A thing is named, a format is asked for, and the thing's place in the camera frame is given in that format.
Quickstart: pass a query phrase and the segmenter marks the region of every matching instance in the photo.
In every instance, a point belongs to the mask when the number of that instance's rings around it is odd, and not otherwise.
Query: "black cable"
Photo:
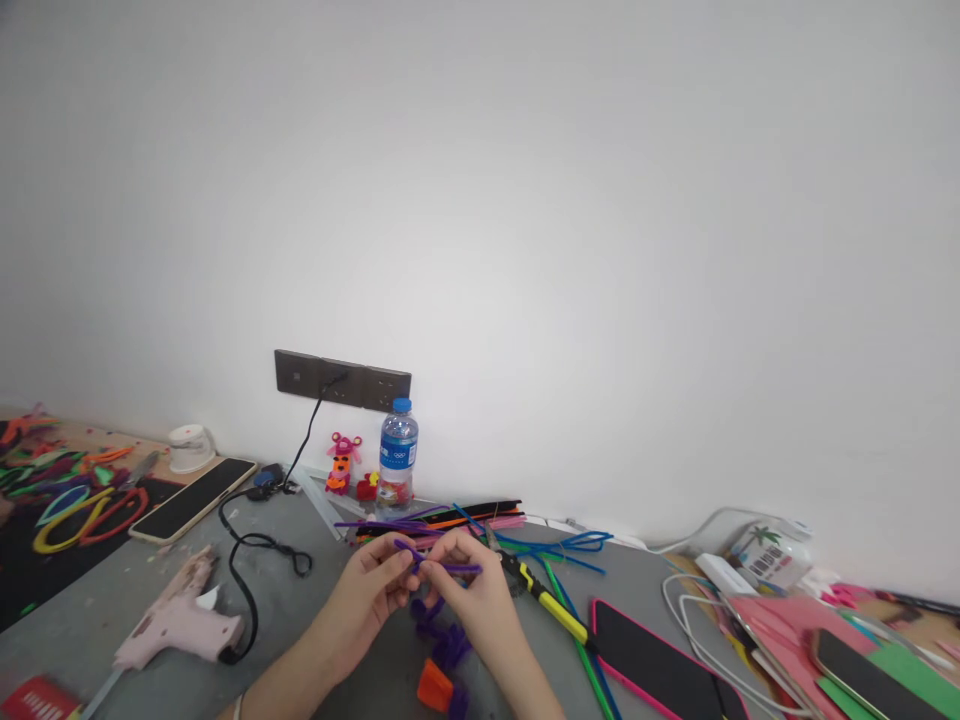
[[[317,404],[313,406],[313,414],[310,416],[310,423],[307,425],[307,436],[303,439],[303,442],[300,443],[300,449],[297,450],[297,454],[293,458],[293,463],[290,465],[290,469],[287,470],[286,477],[283,478],[283,482],[280,484],[280,489],[283,491],[284,495],[293,495],[293,490],[289,489],[290,473],[292,473],[293,469],[297,466],[297,463],[300,461],[300,455],[303,453],[303,449],[307,446],[307,443],[310,442],[310,431],[313,430],[313,419],[317,416],[317,410],[320,409],[320,403],[323,402],[323,396],[327,394],[327,390],[331,385],[346,379],[346,377],[347,373],[343,372],[320,388],[320,396],[317,398]]]
[[[240,588],[240,592],[243,593],[243,597],[246,599],[247,605],[250,607],[250,639],[247,641],[247,646],[241,652],[237,652],[233,648],[225,648],[223,652],[220,653],[219,660],[227,665],[236,665],[238,662],[243,660],[244,657],[246,657],[247,653],[250,652],[250,648],[253,647],[253,643],[257,639],[257,630],[260,627],[260,616],[257,613],[257,602],[253,599],[253,593],[250,592],[250,588],[247,587],[247,584],[243,581],[243,578],[240,577],[240,573],[237,572],[237,569],[233,565],[233,560],[236,558],[237,550],[240,549],[240,546],[246,545],[248,547],[276,550],[281,555],[290,558],[290,561],[293,563],[293,572],[299,578],[305,578],[313,569],[313,558],[309,554],[300,550],[296,550],[289,545],[278,543],[272,537],[269,535],[264,535],[263,533],[247,533],[246,535],[238,535],[237,531],[233,529],[232,525],[230,525],[230,522],[227,520],[227,516],[223,512],[223,509],[227,506],[227,503],[231,502],[232,500],[236,500],[238,497],[243,497],[244,495],[251,496],[251,494],[259,491],[259,487],[252,487],[246,490],[239,490],[235,493],[231,493],[224,498],[217,510],[220,515],[220,522],[223,523],[223,526],[227,529],[227,532],[230,533],[230,536],[236,540],[233,545],[233,550],[230,551],[230,558],[227,560],[227,567],[230,569],[230,574],[233,576],[233,579],[237,581],[237,586]],[[301,562],[306,564],[304,569],[301,569],[300,567]]]
[[[303,439],[303,442],[300,443],[300,449],[297,450],[297,454],[293,458],[293,463],[290,465],[290,469],[287,470],[287,474],[284,476],[283,482],[277,483],[274,481],[273,484],[264,484],[260,487],[238,490],[237,492],[231,493],[225,497],[223,502],[220,503],[220,507],[217,508],[217,513],[220,515],[220,522],[223,523],[223,526],[227,529],[227,532],[230,533],[230,536],[236,541],[233,545],[233,549],[230,551],[230,558],[227,560],[227,567],[230,569],[230,574],[233,576],[233,579],[236,580],[237,586],[240,588],[240,592],[243,593],[243,597],[246,599],[247,605],[250,607],[250,639],[247,641],[247,646],[241,652],[237,652],[233,648],[225,648],[223,652],[220,653],[219,660],[227,665],[236,665],[238,662],[243,660],[244,657],[246,657],[247,653],[250,652],[250,648],[253,647],[254,641],[257,639],[257,630],[260,627],[260,616],[257,613],[257,601],[253,599],[253,593],[250,592],[250,588],[243,581],[243,578],[240,577],[240,573],[237,572],[237,569],[233,565],[233,560],[237,556],[237,550],[240,549],[240,546],[246,545],[248,547],[276,550],[281,555],[290,558],[290,561],[293,563],[293,572],[299,578],[305,578],[310,574],[310,571],[313,569],[313,558],[307,553],[296,550],[289,545],[278,543],[272,537],[269,535],[264,535],[263,533],[247,533],[246,535],[238,535],[237,531],[233,529],[233,526],[230,525],[230,522],[227,520],[227,516],[224,514],[223,509],[227,506],[227,503],[231,502],[232,500],[236,500],[238,497],[246,496],[250,500],[259,502],[263,500],[269,500],[270,497],[273,496],[277,491],[282,491],[285,495],[293,494],[294,491],[289,489],[290,473],[292,473],[293,469],[297,466],[297,463],[300,461],[300,455],[303,453],[303,449],[310,441],[310,431],[313,430],[313,420],[315,417],[317,417],[317,411],[320,409],[320,403],[323,402],[323,396],[326,395],[327,390],[331,385],[340,382],[346,377],[346,372],[341,373],[320,388],[320,395],[317,398],[317,404],[313,406],[313,414],[310,416],[310,423],[307,425],[307,436]],[[299,562],[301,558],[303,558],[306,562],[305,570],[300,569]]]

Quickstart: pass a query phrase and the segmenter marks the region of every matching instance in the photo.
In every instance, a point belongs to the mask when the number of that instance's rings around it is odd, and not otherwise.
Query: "gray tabletop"
[[[237,568],[249,584],[260,612],[260,634],[240,664],[212,664],[182,652],[161,652],[142,672],[127,673],[107,697],[98,718],[210,718],[245,690],[306,629],[323,606],[350,556],[350,548],[334,541],[302,495],[277,496],[267,503],[235,501],[232,521],[238,532],[259,531],[313,555],[313,572],[298,579],[289,560],[275,552],[242,548]],[[557,531],[527,525],[505,534],[546,541]],[[213,544],[221,558],[233,545],[213,513],[165,555],[147,543],[131,540],[73,585],[0,635],[0,698],[27,678],[45,674],[66,690],[89,701],[110,674],[113,654],[144,611],[157,598],[183,561]],[[608,544],[591,562],[607,570],[605,577],[574,565],[555,566],[581,616],[589,602],[602,597],[681,648],[689,643],[664,606],[660,583],[670,568],[660,557]],[[222,583],[218,611],[248,611],[226,568],[218,564],[210,583]],[[521,595],[517,610],[524,630],[570,718],[601,718],[573,641],[532,598]],[[698,638],[719,660],[742,668],[733,648],[701,612],[691,612]],[[357,671],[337,687],[317,718],[435,718],[416,698],[417,682],[429,647],[414,633],[409,613],[398,612],[384,627]],[[470,690],[471,718],[509,718],[502,696],[475,653],[457,674]],[[746,669],[751,685],[761,683]],[[624,718],[660,715],[611,679]],[[762,713],[748,701],[752,717]]]

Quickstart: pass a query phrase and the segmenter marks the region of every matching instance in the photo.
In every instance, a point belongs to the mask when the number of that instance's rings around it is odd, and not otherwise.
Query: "bottle cap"
[[[800,542],[810,542],[813,540],[813,530],[799,520],[783,520],[780,522],[780,529],[785,534]]]

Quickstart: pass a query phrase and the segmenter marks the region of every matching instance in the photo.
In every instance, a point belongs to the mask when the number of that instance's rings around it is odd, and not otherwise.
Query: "smartphone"
[[[130,536],[157,545],[176,542],[256,469],[255,462],[224,458],[135,522],[130,528]]]
[[[617,680],[671,720],[750,720],[730,683],[619,610],[594,600],[597,656]]]
[[[814,632],[810,654],[824,675],[881,720],[947,720],[829,630]]]

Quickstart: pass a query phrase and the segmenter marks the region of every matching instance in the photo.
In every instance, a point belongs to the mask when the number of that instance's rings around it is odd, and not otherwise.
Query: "plastic bottle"
[[[413,500],[413,465],[417,461],[420,426],[410,410],[410,398],[395,398],[393,412],[380,429],[380,482],[377,483],[377,514],[404,514]]]
[[[730,564],[760,593],[786,595],[813,567],[813,531],[796,520],[757,520],[730,549]]]

